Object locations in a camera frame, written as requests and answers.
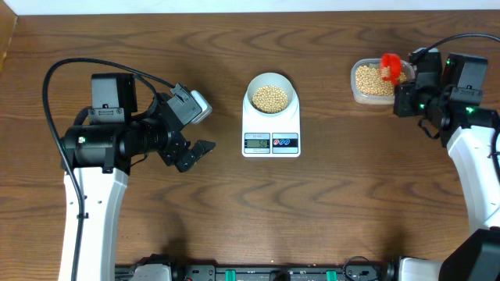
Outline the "red measuring scoop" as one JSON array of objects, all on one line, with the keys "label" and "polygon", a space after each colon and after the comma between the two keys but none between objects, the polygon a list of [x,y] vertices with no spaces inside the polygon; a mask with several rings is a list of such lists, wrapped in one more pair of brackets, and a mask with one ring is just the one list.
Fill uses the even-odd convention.
[{"label": "red measuring scoop", "polygon": [[402,63],[399,55],[384,53],[380,59],[380,75],[383,81],[389,81],[394,86],[399,84]]}]

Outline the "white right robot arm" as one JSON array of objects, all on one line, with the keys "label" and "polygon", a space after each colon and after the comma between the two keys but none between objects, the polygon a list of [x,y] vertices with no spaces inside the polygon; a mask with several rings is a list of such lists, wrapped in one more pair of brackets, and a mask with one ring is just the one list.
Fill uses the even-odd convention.
[{"label": "white right robot arm", "polygon": [[398,280],[499,278],[499,114],[482,108],[488,61],[433,48],[409,56],[414,80],[395,88],[394,113],[429,123],[459,174],[470,236],[444,261],[400,258]]}]

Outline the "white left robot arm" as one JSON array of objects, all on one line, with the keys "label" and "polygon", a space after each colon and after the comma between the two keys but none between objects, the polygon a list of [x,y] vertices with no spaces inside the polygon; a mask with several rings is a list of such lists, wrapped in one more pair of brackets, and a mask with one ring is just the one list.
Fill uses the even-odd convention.
[{"label": "white left robot arm", "polygon": [[157,153],[184,173],[216,146],[207,140],[191,143],[181,133],[212,111],[198,91],[177,84],[168,94],[155,92],[148,110],[139,113],[138,80],[130,73],[92,75],[92,105],[62,138],[71,170],[64,176],[61,280],[113,279],[118,220],[134,156]]}]

